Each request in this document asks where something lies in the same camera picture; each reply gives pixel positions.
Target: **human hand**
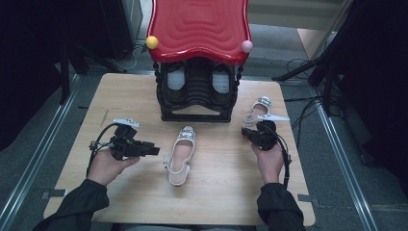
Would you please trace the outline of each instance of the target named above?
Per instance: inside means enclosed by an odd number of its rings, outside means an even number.
[[[258,169],[261,172],[264,183],[279,183],[279,173],[284,163],[282,147],[279,143],[268,151],[262,150],[253,143],[251,148],[257,157]]]
[[[111,148],[100,150],[90,165],[87,179],[108,186],[125,168],[134,165],[139,160],[140,157],[130,157],[118,161],[114,158]]]

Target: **gray floor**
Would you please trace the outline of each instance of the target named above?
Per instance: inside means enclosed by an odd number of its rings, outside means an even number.
[[[144,20],[140,34],[145,33],[149,18],[149,4],[151,1],[141,1],[144,8]],[[245,79],[270,81],[270,77],[280,76],[301,64],[306,54],[301,45],[296,29],[277,28],[260,25],[250,25],[255,48],[244,66]],[[147,53],[135,52],[137,62],[132,55],[124,60],[116,61],[123,66],[134,67],[128,73],[152,73],[152,62]],[[91,70],[87,76],[77,76],[73,83],[74,97],[66,116],[61,122],[55,138],[45,148],[44,159],[39,163],[31,187],[21,195],[21,204],[17,204],[9,220],[10,227],[4,230],[31,230],[42,219],[42,213],[47,204],[41,199],[43,192],[54,188],[66,157],[70,151],[76,134],[85,117],[86,108],[93,97],[101,76],[109,72],[103,66],[89,60]],[[285,83],[281,88],[285,99],[311,97],[319,94],[319,89],[312,90],[306,83],[307,75],[301,74]],[[61,93],[57,90],[34,116],[15,142],[0,152],[0,206],[6,208],[12,197],[11,193],[21,183],[24,170],[31,164],[31,158],[36,155],[36,148],[41,143],[42,136],[58,110]],[[300,116],[301,111],[309,101],[288,102],[288,113],[292,121]],[[337,133],[343,158],[349,163],[350,169],[344,170],[342,156],[339,156],[339,146],[328,136],[328,128],[324,121],[333,124],[332,129]],[[300,137],[299,157],[304,170],[309,193],[313,201],[316,223],[308,230],[408,230],[407,199],[403,195],[396,178],[386,169],[366,167],[360,161],[360,150],[347,124],[340,117],[326,118],[313,112],[302,122],[301,134],[293,129],[295,137]],[[363,199],[369,204],[372,214],[373,227],[367,227],[362,220],[361,209],[354,197],[356,185],[350,185],[353,178],[357,183],[357,190],[361,191]],[[95,223],[92,230],[109,230],[110,224]]]

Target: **black sleeve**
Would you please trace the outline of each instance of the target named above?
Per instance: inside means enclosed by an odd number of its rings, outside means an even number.
[[[93,213],[108,206],[107,188],[87,179],[64,198],[55,214],[41,221],[33,231],[90,230]]]
[[[261,188],[257,200],[258,214],[268,225],[268,230],[306,230],[303,213],[292,194],[279,183],[269,183]]]

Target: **wooden tabletop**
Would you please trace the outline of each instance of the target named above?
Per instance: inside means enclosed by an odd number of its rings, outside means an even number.
[[[94,214],[100,222],[135,222],[163,224],[263,224],[257,213],[256,199],[263,186],[256,157],[250,142],[241,135],[242,116],[259,96],[272,101],[271,113],[287,116],[280,86],[274,82],[241,80],[237,104],[229,123],[169,122],[161,120],[156,98],[156,78],[147,75],[106,74],[103,76],[82,127],[72,146],[56,189],[71,192],[86,177],[89,143],[115,117],[132,118],[140,124],[134,139],[154,142],[159,156],[142,157],[108,186],[110,206]],[[210,113],[200,106],[191,112]],[[302,166],[294,143],[291,124],[276,121],[277,133],[283,137],[292,156],[288,190],[303,211],[306,226],[315,222],[310,202],[298,201],[308,195]],[[195,152],[190,161],[188,179],[181,187],[168,182],[164,161],[171,154],[181,128],[190,125],[196,132]],[[111,128],[101,141],[114,135]],[[55,213],[62,202],[53,197],[44,216]]]

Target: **metal rail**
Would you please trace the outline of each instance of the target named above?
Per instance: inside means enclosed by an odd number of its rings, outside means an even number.
[[[315,89],[312,89],[312,95],[318,96],[319,93]],[[318,107],[318,111],[324,129],[326,130],[327,136],[332,144],[337,161],[339,162],[339,166],[342,171],[345,183],[347,184],[348,190],[350,191],[354,206],[363,224],[364,230],[378,230],[378,226],[370,210],[370,205],[366,201],[366,197],[364,196],[364,193],[360,188],[354,171],[347,159],[342,146],[342,142],[339,139],[332,119],[326,115],[326,112],[321,106]]]
[[[73,99],[77,93],[77,86],[81,82],[78,75],[75,75],[71,81],[72,93],[67,98],[66,102],[59,106],[57,112],[55,113],[50,125],[48,126],[45,134],[42,136],[39,145],[34,152],[29,164],[26,166],[23,174],[21,175],[18,183],[15,185],[12,193],[7,200],[7,203],[0,215],[0,230],[7,231],[10,229],[15,215],[17,214],[21,204],[27,195],[28,190],[30,190],[37,173],[47,155],[47,152],[55,139],[61,124],[72,104]]]

